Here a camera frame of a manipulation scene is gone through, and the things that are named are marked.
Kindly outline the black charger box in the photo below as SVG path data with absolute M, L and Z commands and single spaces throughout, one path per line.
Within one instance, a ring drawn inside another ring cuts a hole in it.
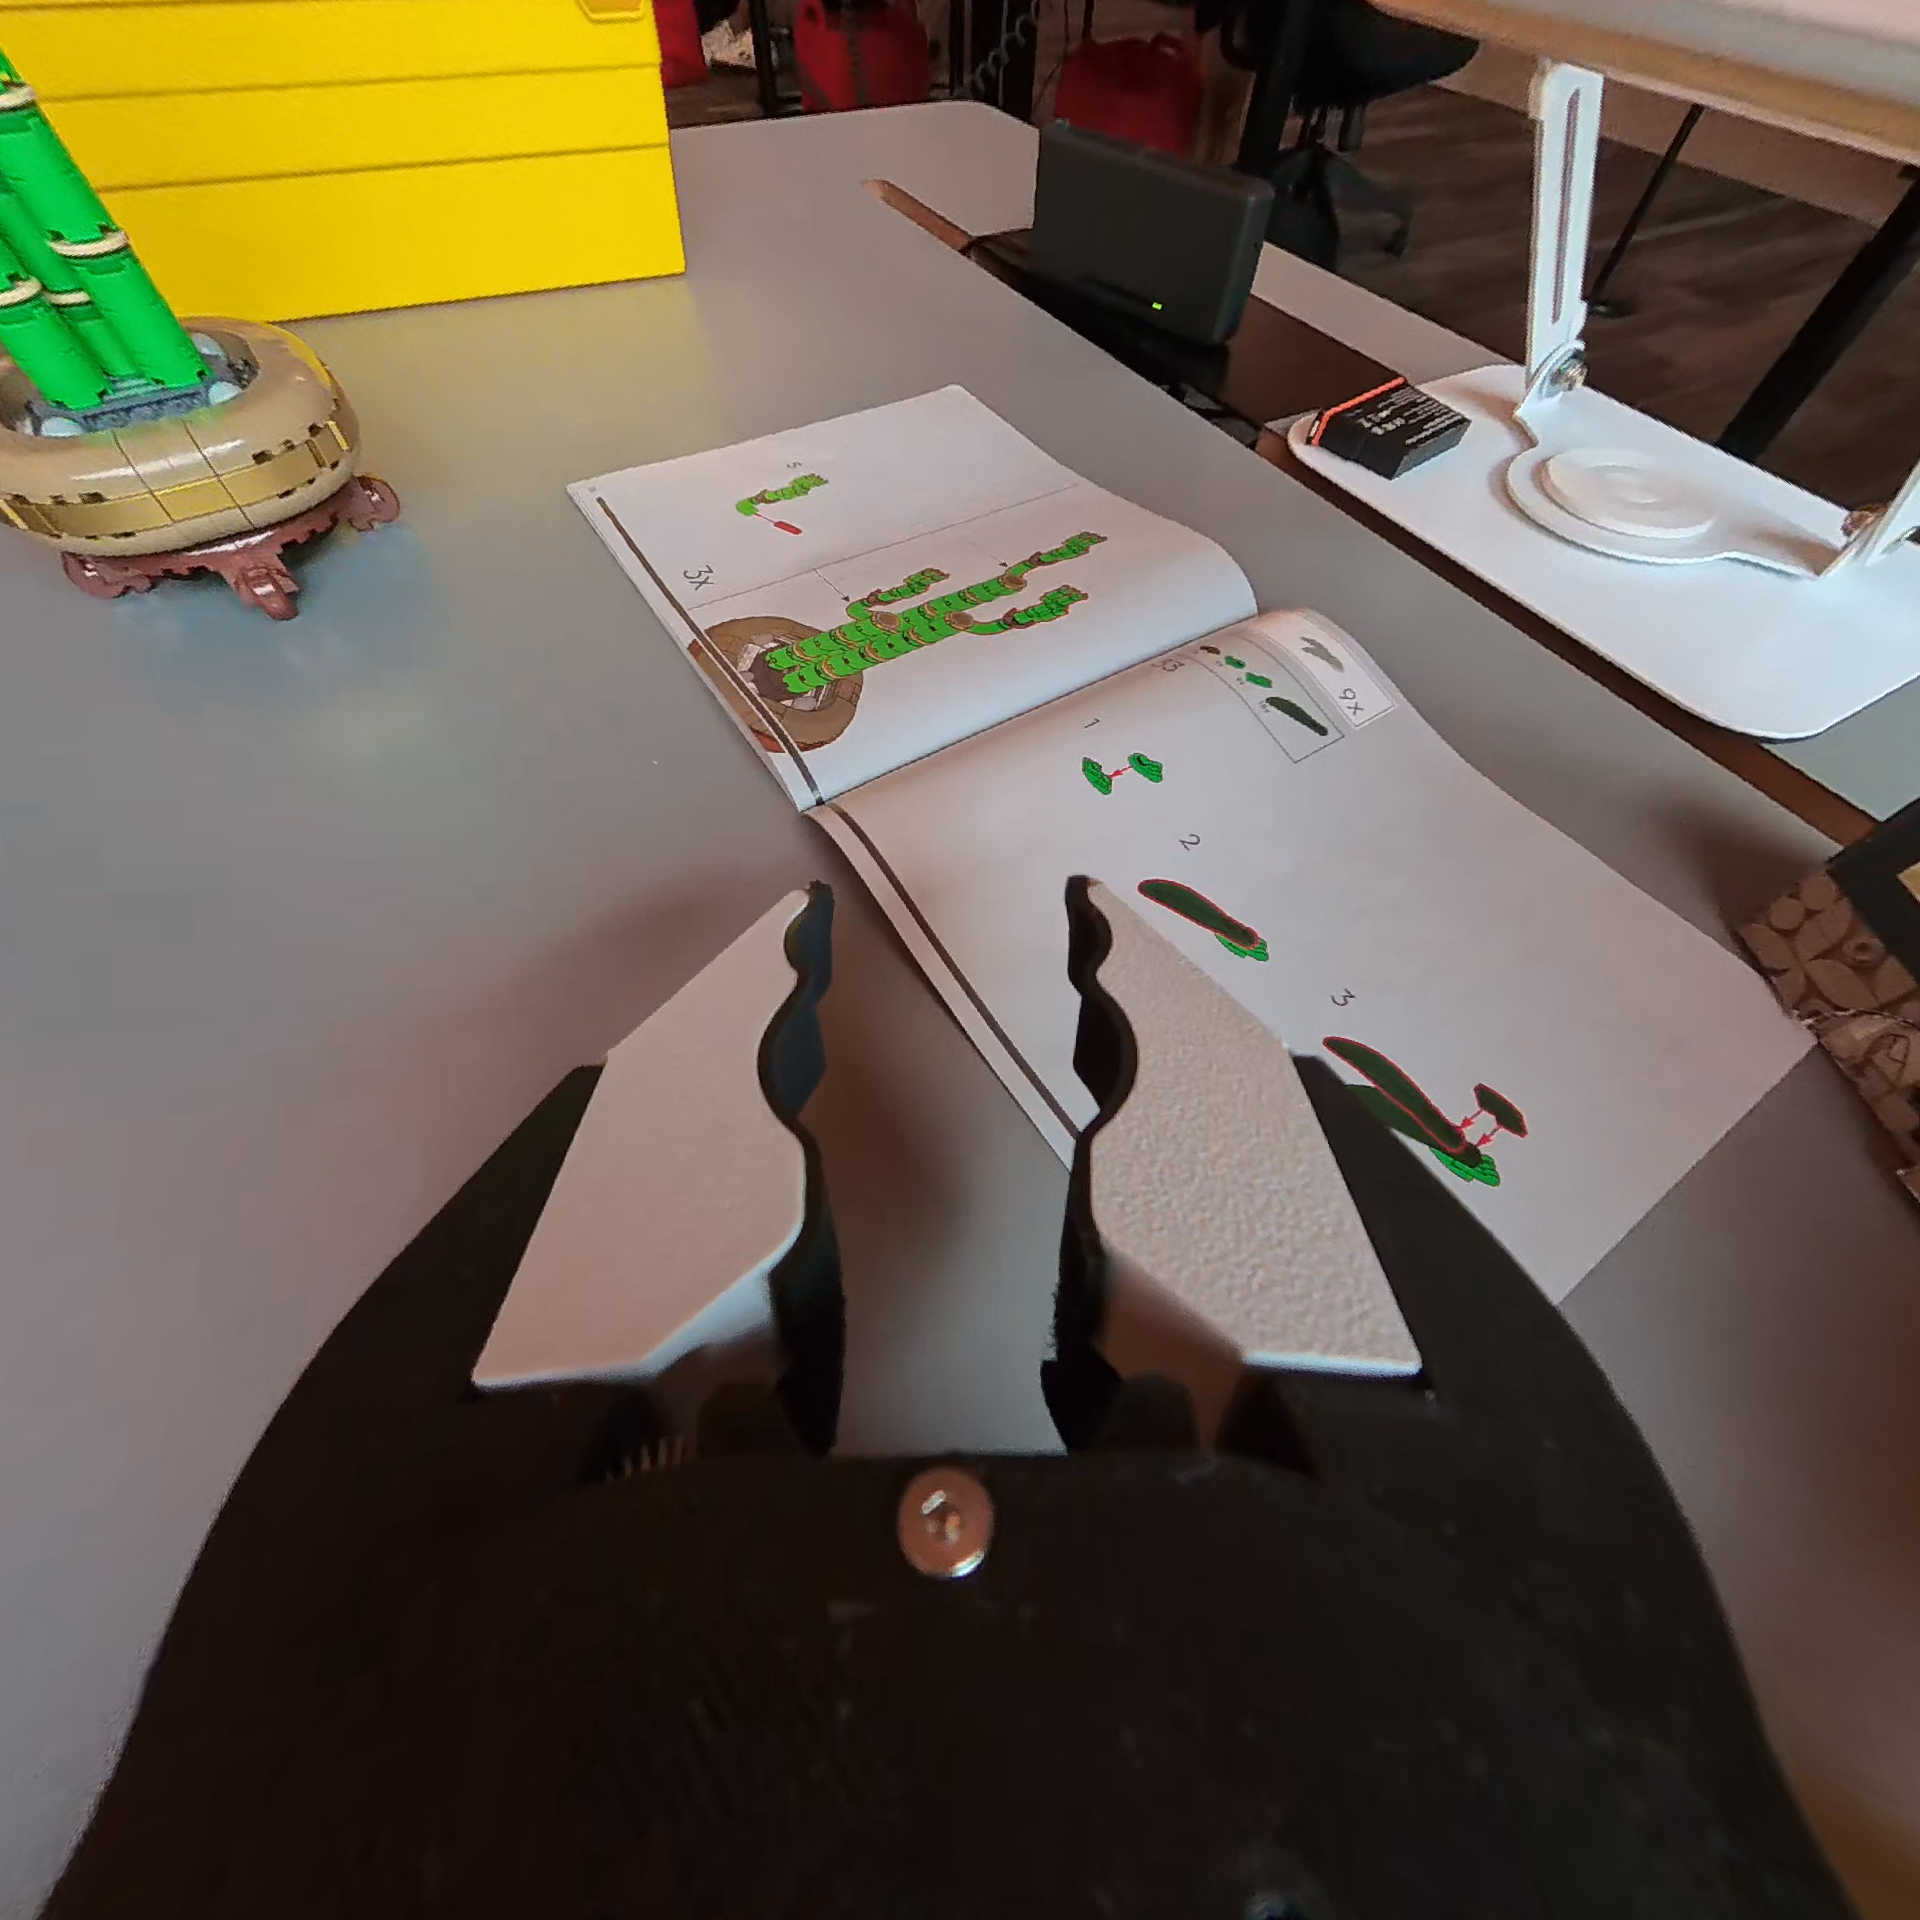
M 1031 267 L 1191 348 L 1221 348 L 1251 301 L 1274 185 L 1050 122 Z

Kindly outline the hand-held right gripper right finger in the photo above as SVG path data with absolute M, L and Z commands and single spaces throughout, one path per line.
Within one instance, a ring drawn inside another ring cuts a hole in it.
M 1045 1401 L 1071 1451 L 1214 1447 L 1258 1373 L 1423 1356 L 1287 1047 L 1104 883 L 1067 883 L 1071 1159 Z

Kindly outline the green lego bamboo model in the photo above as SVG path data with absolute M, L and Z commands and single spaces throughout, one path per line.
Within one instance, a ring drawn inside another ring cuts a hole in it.
M 292 621 L 286 548 L 400 516 L 324 360 L 275 323 L 180 320 L 14 61 L 2 282 L 5 526 L 85 594 L 213 573 Z

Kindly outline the white wooden document stand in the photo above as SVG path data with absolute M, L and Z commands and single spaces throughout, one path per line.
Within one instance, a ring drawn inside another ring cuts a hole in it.
M 1761 455 L 1914 262 L 1917 195 L 1856 253 L 1707 445 L 1589 384 L 1585 271 L 1607 78 L 1914 164 L 1914 5 L 1399 5 L 1536 57 L 1520 367 L 1435 380 L 1467 421 L 1409 477 L 1336 454 L 1360 405 L 1299 420 L 1299 461 L 1673 708 L 1787 741 L 1914 681 L 1917 473 L 1846 515 Z

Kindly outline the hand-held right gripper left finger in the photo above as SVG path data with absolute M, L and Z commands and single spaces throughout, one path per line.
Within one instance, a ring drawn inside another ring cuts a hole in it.
M 476 1392 L 766 1361 L 798 1445 L 830 1454 L 842 1257 L 802 1115 L 826 1069 L 833 933 L 826 883 L 784 895 L 608 1055 Z

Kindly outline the yellow plastic bin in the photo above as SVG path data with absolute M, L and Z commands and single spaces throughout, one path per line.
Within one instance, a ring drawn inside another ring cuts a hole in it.
M 169 306 L 255 320 L 682 277 L 651 5 L 5 5 Z

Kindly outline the lego instruction booklet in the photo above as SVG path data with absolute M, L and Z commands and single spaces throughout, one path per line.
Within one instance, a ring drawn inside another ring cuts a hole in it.
M 1813 1055 L 1356 640 L 966 389 L 568 493 L 1063 1160 L 1071 877 L 1328 1059 L 1554 1302 Z

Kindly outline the black office chair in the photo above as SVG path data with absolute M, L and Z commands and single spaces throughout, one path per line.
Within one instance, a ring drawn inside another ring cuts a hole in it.
M 1394 216 L 1405 254 L 1411 210 L 1369 184 L 1350 155 L 1364 111 L 1459 74 L 1478 53 L 1459 37 L 1369 4 L 1235 4 L 1219 20 L 1225 58 L 1252 78 L 1235 164 L 1274 185 L 1267 238 L 1323 271 L 1338 265 L 1336 184 Z

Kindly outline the lego set box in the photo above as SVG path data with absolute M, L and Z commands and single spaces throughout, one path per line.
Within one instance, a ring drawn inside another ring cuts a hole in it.
M 1737 929 L 1783 1009 L 1859 1091 L 1917 1193 L 1917 802 Z

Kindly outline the black orange battery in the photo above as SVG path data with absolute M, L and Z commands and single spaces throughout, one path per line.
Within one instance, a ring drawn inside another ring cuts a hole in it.
M 1323 408 L 1307 430 L 1312 451 L 1394 481 L 1451 454 L 1467 438 L 1471 420 L 1397 377 Z

